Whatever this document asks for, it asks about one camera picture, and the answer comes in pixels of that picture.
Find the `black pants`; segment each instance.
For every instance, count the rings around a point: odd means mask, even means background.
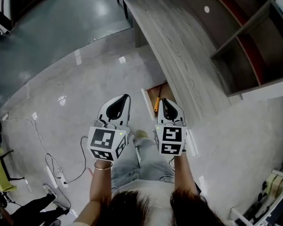
[[[19,208],[15,213],[11,215],[14,220],[14,225],[22,226],[48,226],[53,223],[58,217],[64,214],[64,210],[58,207],[56,210],[40,212],[46,208],[53,200],[55,196],[52,194],[47,194],[46,197],[32,200],[28,204]]]

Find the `red shelf panel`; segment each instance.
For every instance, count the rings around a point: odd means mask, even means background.
[[[244,25],[249,17],[243,9],[236,3],[235,0],[219,0],[225,8],[233,15],[240,26]]]
[[[247,59],[249,60],[259,85],[264,84],[264,71],[266,69],[266,64],[254,40],[249,34],[241,34],[237,36],[237,41],[241,45]]]

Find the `white equipment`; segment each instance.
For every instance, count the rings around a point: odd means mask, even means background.
[[[88,134],[87,149],[94,159],[116,161],[128,144],[131,99],[117,96],[100,108],[94,126]]]
[[[154,131],[159,153],[180,156],[185,151],[186,131],[182,108],[169,99],[161,99]]]

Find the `light blue jeans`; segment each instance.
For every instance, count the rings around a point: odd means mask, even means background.
[[[174,171],[157,145],[148,138],[129,139],[120,158],[114,163],[111,171],[112,192],[137,179],[174,183]],[[135,147],[141,158],[139,163]]]

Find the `shoe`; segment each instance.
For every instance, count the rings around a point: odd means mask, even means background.
[[[54,195],[56,199],[58,198],[58,195],[50,188],[50,186],[43,184],[43,188],[45,189],[47,194]]]
[[[69,212],[69,209],[62,206],[61,204],[59,204],[58,202],[53,202],[53,204],[56,206],[56,208],[61,208],[64,211],[64,214],[66,215]]]
[[[136,139],[139,138],[148,138],[148,134],[143,130],[137,130],[135,133]]]

